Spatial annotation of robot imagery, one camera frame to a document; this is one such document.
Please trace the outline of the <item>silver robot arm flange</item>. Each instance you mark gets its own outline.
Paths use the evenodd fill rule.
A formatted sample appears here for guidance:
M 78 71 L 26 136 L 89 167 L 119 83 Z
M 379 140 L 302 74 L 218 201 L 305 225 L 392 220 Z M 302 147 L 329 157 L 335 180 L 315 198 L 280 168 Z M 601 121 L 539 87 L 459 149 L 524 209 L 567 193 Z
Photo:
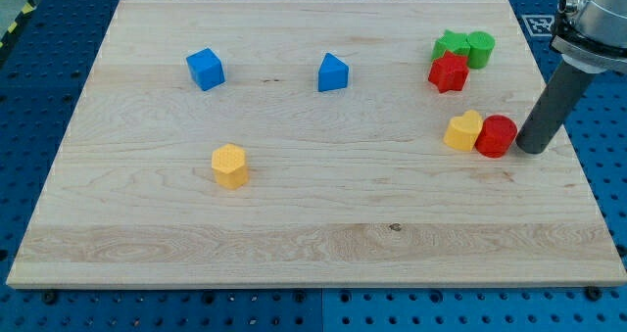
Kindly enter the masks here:
M 602 71 L 626 72 L 626 0 L 558 0 L 551 47 Z

